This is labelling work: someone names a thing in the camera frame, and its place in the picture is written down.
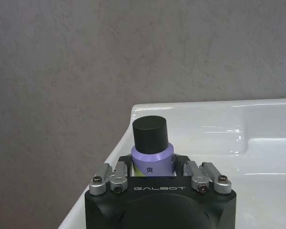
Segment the metal bracket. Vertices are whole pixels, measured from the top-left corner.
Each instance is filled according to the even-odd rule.
[[[213,181],[215,192],[220,194],[231,193],[231,181],[228,180],[227,176],[222,175],[211,162],[203,162],[199,168]]]
[[[106,192],[106,183],[112,174],[112,167],[108,163],[102,164],[93,179],[89,183],[89,192],[91,195],[97,196]]]
[[[202,174],[194,161],[187,161],[184,164],[184,176],[191,176],[192,188],[200,193],[206,193],[209,189],[210,179]]]
[[[91,195],[97,196],[106,192],[106,183],[110,182],[110,190],[116,194],[121,194],[127,187],[127,165],[123,161],[118,161],[114,172],[108,163],[102,164],[89,184]]]
[[[128,187],[127,182],[127,165],[123,161],[118,161],[115,167],[115,172],[109,177],[110,189],[116,193],[121,194]]]

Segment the purple label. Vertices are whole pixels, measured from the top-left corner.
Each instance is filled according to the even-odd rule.
[[[142,154],[132,148],[133,168],[136,176],[173,176],[174,147],[169,143],[168,148],[158,154]]]

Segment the sink basin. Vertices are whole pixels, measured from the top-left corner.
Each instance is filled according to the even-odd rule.
[[[106,162],[130,153],[131,123],[146,115],[166,118],[176,153],[211,161],[229,177],[237,229],[286,227],[286,99],[135,105]],[[85,229],[83,194],[59,229]]]

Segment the screw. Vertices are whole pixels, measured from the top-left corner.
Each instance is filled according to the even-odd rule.
[[[115,194],[121,194],[123,192],[123,187],[121,185],[116,185],[114,188],[113,188],[113,192]]]
[[[226,183],[228,181],[228,177],[225,176],[225,175],[219,175],[218,176],[218,181]]]
[[[198,190],[199,190],[200,193],[204,194],[204,193],[207,192],[208,188],[205,185],[201,185],[201,186],[198,187]]]
[[[102,182],[102,177],[100,176],[95,176],[93,179],[92,179],[93,183],[95,184],[100,184]]]

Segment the white sink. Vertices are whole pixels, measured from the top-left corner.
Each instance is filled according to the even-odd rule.
[[[286,99],[135,105],[106,162],[114,166],[130,153],[131,122],[146,115],[166,118],[176,153],[211,161],[229,176],[237,229],[286,227]],[[59,229],[85,229],[83,194]]]

